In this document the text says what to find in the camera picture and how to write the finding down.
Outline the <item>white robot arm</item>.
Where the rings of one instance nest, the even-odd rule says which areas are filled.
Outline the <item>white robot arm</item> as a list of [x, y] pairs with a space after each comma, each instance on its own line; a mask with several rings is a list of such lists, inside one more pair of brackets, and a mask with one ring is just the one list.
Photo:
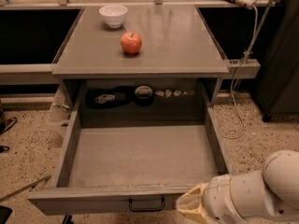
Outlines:
[[176, 202], [177, 210], [199, 224], [247, 224], [254, 217], [299, 221], [299, 152], [271, 154], [258, 171], [219, 175]]

